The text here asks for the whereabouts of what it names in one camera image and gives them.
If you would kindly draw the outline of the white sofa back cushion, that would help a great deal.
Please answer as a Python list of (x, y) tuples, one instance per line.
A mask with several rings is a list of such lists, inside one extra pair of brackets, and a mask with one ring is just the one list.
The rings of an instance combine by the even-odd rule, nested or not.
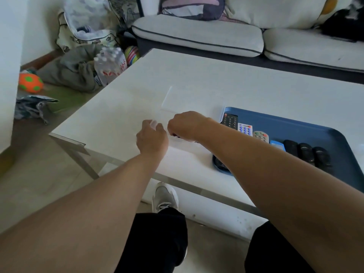
[(261, 29), (309, 29), (324, 23), (353, 0), (225, 0), (228, 18)]

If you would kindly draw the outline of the grey crumpled cloth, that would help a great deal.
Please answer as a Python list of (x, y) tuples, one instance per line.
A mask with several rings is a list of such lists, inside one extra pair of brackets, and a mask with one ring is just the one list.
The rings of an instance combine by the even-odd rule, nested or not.
[(103, 88), (94, 67), (102, 45), (82, 45), (69, 50), (36, 71), (44, 83), (93, 93)]

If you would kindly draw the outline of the blue plastic tray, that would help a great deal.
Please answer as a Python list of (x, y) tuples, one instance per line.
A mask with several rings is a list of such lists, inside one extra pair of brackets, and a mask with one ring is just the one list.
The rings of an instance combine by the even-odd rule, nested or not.
[(339, 131), (316, 124), (304, 123), (233, 107), (225, 108), (226, 113), (238, 116), (238, 123), (253, 126), (253, 131), (268, 134), (269, 140), (283, 143), (292, 140), (326, 149), (331, 157), (336, 178), (364, 193), (362, 172), (346, 138)]

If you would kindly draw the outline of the white remote with coloured buttons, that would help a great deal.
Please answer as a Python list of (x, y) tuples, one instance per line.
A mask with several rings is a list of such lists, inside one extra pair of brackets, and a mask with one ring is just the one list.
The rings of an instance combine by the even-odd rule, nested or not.
[(240, 133), (246, 134), (248, 136), (253, 136), (253, 126), (252, 125), (238, 123), (237, 130)]

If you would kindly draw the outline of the person's right hand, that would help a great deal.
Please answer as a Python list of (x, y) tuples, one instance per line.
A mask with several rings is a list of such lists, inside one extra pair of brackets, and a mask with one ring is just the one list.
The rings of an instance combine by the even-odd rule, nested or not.
[(196, 111), (175, 114), (170, 120), (180, 120), (182, 122), (182, 139), (189, 142), (197, 141), (206, 124), (214, 123), (214, 120)]

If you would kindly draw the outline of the black remote with red button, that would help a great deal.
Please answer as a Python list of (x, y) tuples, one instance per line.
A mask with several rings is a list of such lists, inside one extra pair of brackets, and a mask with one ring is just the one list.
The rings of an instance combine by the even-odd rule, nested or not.
[(238, 130), (238, 116), (225, 112), (222, 117), (221, 124), (234, 130)]

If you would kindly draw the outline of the striped colourful ball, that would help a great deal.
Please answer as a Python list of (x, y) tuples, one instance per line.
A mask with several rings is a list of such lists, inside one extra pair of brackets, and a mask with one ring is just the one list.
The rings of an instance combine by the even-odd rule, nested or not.
[(128, 66), (131, 66), (140, 59), (140, 53), (137, 46), (129, 46), (125, 49), (125, 59)]

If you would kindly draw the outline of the person's left hand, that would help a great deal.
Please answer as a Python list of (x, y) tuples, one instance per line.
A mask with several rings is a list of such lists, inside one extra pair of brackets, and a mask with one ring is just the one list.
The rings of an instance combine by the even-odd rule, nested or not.
[(136, 135), (136, 145), (142, 155), (161, 161), (168, 149), (169, 139), (166, 131), (142, 131)]

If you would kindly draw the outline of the grey remote control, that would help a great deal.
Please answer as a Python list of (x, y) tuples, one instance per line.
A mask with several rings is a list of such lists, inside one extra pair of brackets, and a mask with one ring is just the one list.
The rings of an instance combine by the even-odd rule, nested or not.
[(253, 137), (263, 141), (263, 142), (266, 142), (266, 143), (270, 143), (270, 140), (269, 140), (269, 136), (267, 133), (265, 132), (262, 132), (262, 131), (254, 131), (253, 132)]

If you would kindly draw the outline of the purple patterned pillow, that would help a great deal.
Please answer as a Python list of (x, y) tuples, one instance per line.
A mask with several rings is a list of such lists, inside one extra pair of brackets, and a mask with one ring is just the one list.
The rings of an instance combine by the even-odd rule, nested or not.
[(162, 0), (159, 14), (197, 21), (218, 20), (225, 0)]

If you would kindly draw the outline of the green floor mat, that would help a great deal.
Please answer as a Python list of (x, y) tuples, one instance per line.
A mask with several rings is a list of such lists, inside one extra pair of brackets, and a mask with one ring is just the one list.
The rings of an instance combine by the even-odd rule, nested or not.
[(100, 89), (91, 93), (85, 93), (71, 89), (69, 87), (45, 84), (41, 95), (57, 100), (58, 102), (49, 103), (48, 109), (52, 113), (60, 113), (84, 105), (99, 91)]

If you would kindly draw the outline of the patterned fabric bag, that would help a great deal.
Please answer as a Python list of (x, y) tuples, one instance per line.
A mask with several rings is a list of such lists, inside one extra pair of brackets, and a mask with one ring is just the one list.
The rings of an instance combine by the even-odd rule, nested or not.
[(136, 0), (65, 0), (56, 44), (64, 53), (92, 44), (119, 47), (121, 34), (137, 18)]

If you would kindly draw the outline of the black trousers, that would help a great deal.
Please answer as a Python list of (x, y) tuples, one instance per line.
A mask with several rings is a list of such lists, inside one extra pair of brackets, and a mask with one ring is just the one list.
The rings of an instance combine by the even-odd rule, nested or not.
[[(187, 247), (186, 218), (177, 209), (138, 213), (115, 273), (173, 273)], [(315, 273), (270, 221), (255, 230), (244, 268), (245, 273)]]

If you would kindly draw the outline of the black fluffy cloth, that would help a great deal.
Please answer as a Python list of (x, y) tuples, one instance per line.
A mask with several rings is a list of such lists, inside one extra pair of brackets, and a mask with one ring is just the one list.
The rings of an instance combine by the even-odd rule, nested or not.
[(350, 42), (364, 42), (364, 0), (352, 0), (320, 26), (321, 33)]

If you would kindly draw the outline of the clear plastic storage box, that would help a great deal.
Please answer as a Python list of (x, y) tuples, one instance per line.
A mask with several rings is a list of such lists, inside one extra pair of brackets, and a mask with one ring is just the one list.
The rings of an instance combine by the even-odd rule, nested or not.
[(175, 114), (195, 111), (220, 123), (224, 117), (225, 108), (225, 101), (215, 91), (196, 86), (171, 86), (160, 108), (156, 111), (150, 127), (156, 130), (157, 124), (162, 124), (168, 135), (170, 147), (200, 154), (205, 152), (205, 148), (200, 146), (197, 141), (190, 142), (176, 134), (170, 135), (167, 130), (169, 120), (174, 118)]

